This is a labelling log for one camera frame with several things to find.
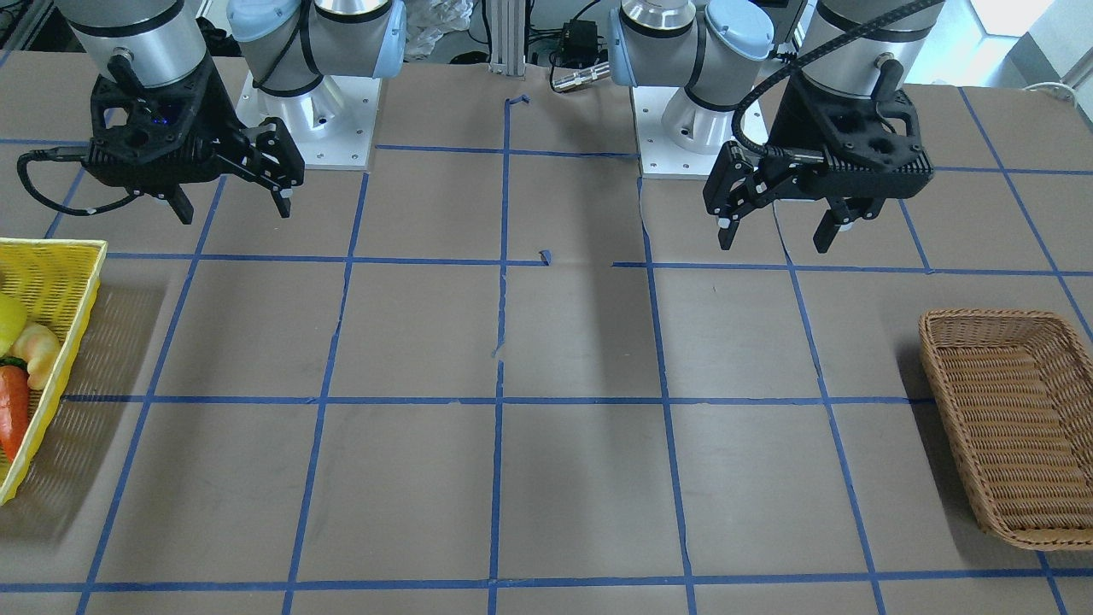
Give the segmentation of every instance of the wall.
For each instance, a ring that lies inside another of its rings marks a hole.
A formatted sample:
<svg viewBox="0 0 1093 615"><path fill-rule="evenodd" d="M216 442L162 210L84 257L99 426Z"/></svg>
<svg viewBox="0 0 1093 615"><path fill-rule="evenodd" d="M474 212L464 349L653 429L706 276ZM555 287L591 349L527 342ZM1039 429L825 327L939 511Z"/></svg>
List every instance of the wall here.
<svg viewBox="0 0 1093 615"><path fill-rule="evenodd" d="M1055 0L1029 28L1029 36L1043 51L1056 75L1063 75L1093 48L1093 11L1089 0ZM1078 102L1093 114L1093 80L1078 91Z"/></svg>

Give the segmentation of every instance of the yellow basket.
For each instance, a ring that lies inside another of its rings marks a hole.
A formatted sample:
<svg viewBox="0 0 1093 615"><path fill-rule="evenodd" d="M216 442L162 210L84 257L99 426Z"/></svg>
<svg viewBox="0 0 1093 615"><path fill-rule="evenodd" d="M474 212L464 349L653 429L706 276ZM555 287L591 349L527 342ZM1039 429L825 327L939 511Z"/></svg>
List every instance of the yellow basket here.
<svg viewBox="0 0 1093 615"><path fill-rule="evenodd" d="M80 339L87 330L105 258L104 240L0 238L0 292L22 300L30 319L61 341L45 389L31 392L31 425L23 446L14 460L0 452L0 505L15 496L57 413Z"/></svg>

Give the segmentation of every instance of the brown wicker basket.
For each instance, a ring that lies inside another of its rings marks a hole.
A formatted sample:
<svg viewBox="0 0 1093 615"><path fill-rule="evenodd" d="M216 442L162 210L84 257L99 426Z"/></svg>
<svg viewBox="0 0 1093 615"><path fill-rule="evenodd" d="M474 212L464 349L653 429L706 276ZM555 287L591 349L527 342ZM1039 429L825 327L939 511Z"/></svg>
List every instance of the brown wicker basket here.
<svg viewBox="0 0 1093 615"><path fill-rule="evenodd" d="M1093 364L1056 315L937 310L922 365L979 527L1029 549L1093 549Z"/></svg>

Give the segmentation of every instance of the light blue joint cap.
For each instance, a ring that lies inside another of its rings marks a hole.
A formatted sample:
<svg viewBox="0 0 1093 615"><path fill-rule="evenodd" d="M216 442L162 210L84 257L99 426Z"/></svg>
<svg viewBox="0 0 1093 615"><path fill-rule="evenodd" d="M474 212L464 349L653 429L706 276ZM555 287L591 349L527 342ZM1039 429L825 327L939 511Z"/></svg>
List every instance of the light blue joint cap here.
<svg viewBox="0 0 1093 615"><path fill-rule="evenodd" d="M239 43L258 40L291 20L299 5L301 0L231 0L227 23L232 36Z"/></svg>
<svg viewBox="0 0 1093 615"><path fill-rule="evenodd" d="M748 0L710 0L706 21L715 36L745 58L765 60L774 48L774 23Z"/></svg>
<svg viewBox="0 0 1093 615"><path fill-rule="evenodd" d="M390 79L402 70L402 56L407 49L407 8L402 0L391 3L391 12L387 16L387 33L379 46L376 58L376 70L372 76Z"/></svg>
<svg viewBox="0 0 1093 615"><path fill-rule="evenodd" d="M637 79L634 67L630 64L630 54L626 52L626 37L623 36L622 20L619 9L611 9L611 40L608 43L608 62L611 63L611 81L624 87L635 87Z"/></svg>

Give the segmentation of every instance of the black power adapter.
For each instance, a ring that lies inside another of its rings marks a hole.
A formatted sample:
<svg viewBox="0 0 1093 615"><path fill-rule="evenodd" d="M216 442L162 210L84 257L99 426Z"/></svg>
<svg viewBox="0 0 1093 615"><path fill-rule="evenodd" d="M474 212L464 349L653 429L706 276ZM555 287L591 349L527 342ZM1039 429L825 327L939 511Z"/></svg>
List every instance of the black power adapter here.
<svg viewBox="0 0 1093 615"><path fill-rule="evenodd" d="M596 22L573 20L562 26L562 42L557 48L561 68L588 68L599 58L599 37Z"/></svg>

